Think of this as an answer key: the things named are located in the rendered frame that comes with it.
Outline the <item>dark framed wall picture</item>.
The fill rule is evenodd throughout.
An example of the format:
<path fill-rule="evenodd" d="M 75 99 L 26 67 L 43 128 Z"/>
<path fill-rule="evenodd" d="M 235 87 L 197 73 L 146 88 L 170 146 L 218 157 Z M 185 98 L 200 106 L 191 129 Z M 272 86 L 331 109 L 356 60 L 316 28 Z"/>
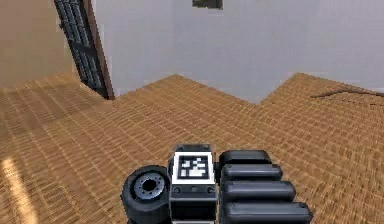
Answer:
<path fill-rule="evenodd" d="M 193 7 L 207 9 L 223 9 L 223 0 L 192 0 Z"/>

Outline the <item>dark slatted room door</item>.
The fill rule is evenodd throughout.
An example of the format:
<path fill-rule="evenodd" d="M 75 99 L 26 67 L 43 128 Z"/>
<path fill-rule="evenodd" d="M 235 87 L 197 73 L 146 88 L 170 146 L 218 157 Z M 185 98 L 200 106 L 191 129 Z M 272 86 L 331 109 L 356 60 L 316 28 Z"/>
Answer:
<path fill-rule="evenodd" d="M 54 0 L 62 29 L 80 80 L 107 100 L 114 98 L 105 63 L 95 42 L 96 27 L 89 22 L 90 0 Z"/>

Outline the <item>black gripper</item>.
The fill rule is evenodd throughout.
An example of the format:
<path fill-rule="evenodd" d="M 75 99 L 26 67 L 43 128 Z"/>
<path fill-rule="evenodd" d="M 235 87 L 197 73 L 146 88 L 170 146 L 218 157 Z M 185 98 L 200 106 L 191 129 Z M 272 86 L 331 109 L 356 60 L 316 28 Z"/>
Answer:
<path fill-rule="evenodd" d="M 169 185 L 164 166 L 148 165 L 133 171 L 120 195 L 127 224 L 171 224 Z"/>

